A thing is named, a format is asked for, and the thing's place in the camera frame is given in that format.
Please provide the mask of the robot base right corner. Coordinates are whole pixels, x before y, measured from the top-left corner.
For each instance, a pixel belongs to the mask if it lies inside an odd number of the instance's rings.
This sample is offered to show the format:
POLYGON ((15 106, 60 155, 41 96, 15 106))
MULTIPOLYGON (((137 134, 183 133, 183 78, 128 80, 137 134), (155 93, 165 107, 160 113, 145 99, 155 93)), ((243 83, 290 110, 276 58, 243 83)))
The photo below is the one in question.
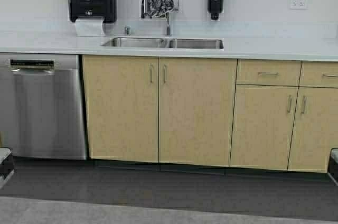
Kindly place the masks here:
POLYGON ((327 168, 327 174, 335 185, 337 185, 337 151, 337 148, 331 150, 327 168))

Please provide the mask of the robot base left corner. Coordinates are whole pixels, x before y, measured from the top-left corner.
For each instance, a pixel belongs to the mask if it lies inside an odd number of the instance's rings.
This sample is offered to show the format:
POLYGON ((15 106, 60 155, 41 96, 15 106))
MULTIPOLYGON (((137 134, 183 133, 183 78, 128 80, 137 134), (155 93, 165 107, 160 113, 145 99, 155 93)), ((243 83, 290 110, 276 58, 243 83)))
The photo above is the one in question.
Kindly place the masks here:
POLYGON ((15 171, 10 148, 1 147, 1 188, 11 179, 15 171))

